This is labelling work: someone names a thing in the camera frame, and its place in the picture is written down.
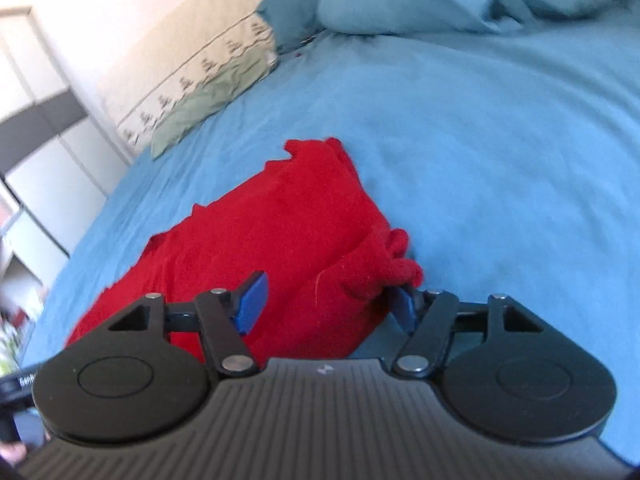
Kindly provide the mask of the red knit garment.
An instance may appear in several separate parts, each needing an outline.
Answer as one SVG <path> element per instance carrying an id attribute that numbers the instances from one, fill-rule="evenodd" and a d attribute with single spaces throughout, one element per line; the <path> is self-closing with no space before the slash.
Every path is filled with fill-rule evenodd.
<path id="1" fill-rule="evenodd" d="M 152 236 L 72 331 L 79 339 L 148 292 L 170 302 L 235 289 L 265 272 L 268 301 L 244 344 L 271 358 L 343 359 L 384 320 L 384 289 L 418 286 L 422 268 L 364 190 L 337 139 L 291 140 L 288 156 Z"/>

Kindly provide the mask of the light blue bed blanket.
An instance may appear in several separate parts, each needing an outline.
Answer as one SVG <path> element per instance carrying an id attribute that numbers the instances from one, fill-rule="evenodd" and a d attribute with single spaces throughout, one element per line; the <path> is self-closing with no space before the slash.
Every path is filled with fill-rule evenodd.
<path id="1" fill-rule="evenodd" d="M 50 291 L 24 353 L 54 356 L 149 238 L 290 139 L 340 139 L 428 286 L 506 292 L 600 359 L 603 433 L 639 458 L 639 3 L 516 35 L 326 32 L 159 159 L 140 155 Z"/>

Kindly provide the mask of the white wardrobe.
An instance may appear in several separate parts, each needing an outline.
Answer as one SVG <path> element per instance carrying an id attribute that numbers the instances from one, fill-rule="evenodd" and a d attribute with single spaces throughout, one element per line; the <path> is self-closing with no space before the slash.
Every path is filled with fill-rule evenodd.
<path id="1" fill-rule="evenodd" d="M 1 297 L 40 315 L 129 162 L 81 102 L 32 10 L 1 12 Z"/>

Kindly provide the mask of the sage green folded cloth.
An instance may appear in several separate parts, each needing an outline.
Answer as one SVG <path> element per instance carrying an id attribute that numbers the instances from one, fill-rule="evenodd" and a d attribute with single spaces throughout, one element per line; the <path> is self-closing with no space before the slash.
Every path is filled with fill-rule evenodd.
<path id="1" fill-rule="evenodd" d="M 176 146 L 209 116 L 223 110 L 278 65 L 276 52 L 256 46 L 232 58 L 210 78 L 181 98 L 155 127 L 150 143 L 152 159 Z"/>

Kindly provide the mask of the cream quilted headboard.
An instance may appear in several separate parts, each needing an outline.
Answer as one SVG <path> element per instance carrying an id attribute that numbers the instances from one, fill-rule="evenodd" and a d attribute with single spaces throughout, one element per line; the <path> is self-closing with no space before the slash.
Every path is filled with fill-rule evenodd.
<path id="1" fill-rule="evenodd" d="M 170 110 L 232 58 L 272 48 L 262 0 L 186 0 L 134 47 L 101 94 L 104 110 L 132 154 L 140 154 Z"/>

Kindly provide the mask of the dark teal pillow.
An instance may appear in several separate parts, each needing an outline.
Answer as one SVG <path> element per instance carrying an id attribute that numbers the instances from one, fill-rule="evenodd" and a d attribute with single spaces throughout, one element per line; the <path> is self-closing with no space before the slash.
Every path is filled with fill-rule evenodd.
<path id="1" fill-rule="evenodd" d="M 272 29 L 278 55 L 289 54 L 326 28 L 318 18 L 320 0 L 262 0 L 256 10 Z"/>

